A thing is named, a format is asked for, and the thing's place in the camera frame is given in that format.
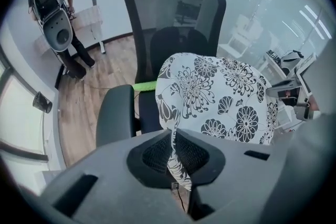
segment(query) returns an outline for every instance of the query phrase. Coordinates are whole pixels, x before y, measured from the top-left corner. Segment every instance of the seat cushion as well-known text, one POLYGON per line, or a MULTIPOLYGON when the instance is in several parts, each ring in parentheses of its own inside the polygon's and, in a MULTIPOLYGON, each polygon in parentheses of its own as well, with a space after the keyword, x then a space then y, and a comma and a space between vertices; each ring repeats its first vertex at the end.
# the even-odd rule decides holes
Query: seat cushion
POLYGON ((142 134, 162 130, 159 122, 159 110, 157 107, 155 91, 140 92, 139 117, 142 134))

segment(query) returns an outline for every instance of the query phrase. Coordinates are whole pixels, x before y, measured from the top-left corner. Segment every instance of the dark baseboard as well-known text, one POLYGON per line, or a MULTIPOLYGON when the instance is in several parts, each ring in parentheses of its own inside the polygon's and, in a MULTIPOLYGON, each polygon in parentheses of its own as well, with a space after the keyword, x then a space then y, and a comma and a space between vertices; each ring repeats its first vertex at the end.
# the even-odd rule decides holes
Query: dark baseboard
MULTIPOLYGON (((115 37, 111 37, 111 38, 108 38, 108 39, 105 39, 103 40, 103 44, 107 44, 111 41, 115 41, 117 39, 120 39, 120 38, 124 38, 124 37, 129 37, 129 36, 132 36, 133 35, 133 32, 130 32, 130 33, 125 33, 125 34, 122 34, 122 35, 118 35, 118 36, 115 36, 115 37)), ((99 47, 99 43, 95 43, 89 47, 86 48, 86 51, 89 51, 89 50, 92 50, 92 49, 95 49, 99 47)), ((74 54, 72 55, 71 57, 72 58, 76 58, 78 56, 78 54, 74 54)), ((61 78, 62 78, 62 74, 63 74, 63 70, 64 70, 64 66, 61 65, 61 67, 59 68, 59 72, 58 72, 58 75, 57 75, 57 78, 56 78, 56 82, 55 82, 55 88, 58 90, 59 88, 59 84, 61 82, 61 78)))

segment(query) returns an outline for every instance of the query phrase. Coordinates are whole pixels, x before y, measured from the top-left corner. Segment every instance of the mesh backrest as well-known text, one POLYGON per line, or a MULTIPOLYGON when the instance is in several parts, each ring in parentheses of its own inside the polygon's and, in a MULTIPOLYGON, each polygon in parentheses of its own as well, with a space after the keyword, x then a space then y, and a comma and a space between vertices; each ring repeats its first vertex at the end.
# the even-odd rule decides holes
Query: mesh backrest
POLYGON ((125 0, 134 34, 136 83, 157 79, 177 52, 216 56, 225 0, 125 0))

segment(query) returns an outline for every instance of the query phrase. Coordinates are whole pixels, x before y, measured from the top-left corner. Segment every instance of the black and white floral fabric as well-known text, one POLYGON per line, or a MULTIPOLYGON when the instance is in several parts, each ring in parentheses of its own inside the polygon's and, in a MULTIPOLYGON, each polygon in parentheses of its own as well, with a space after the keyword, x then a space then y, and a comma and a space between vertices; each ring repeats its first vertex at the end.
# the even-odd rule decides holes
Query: black and white floral fabric
POLYGON ((155 98, 160 124, 172 130, 168 168, 187 189, 192 182, 175 151, 176 129, 219 139, 269 144, 278 103, 265 95, 269 82, 252 66, 228 58, 174 54, 163 64, 155 98))

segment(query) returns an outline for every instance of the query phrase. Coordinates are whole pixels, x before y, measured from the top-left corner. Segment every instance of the gray armrest pad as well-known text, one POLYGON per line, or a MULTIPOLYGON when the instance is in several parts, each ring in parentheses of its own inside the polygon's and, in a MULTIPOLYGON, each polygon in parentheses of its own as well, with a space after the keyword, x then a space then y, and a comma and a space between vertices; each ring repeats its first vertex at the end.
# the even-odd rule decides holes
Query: gray armrest pad
POLYGON ((133 87, 122 85, 110 89, 98 115, 96 147, 136 136, 134 121, 133 87))

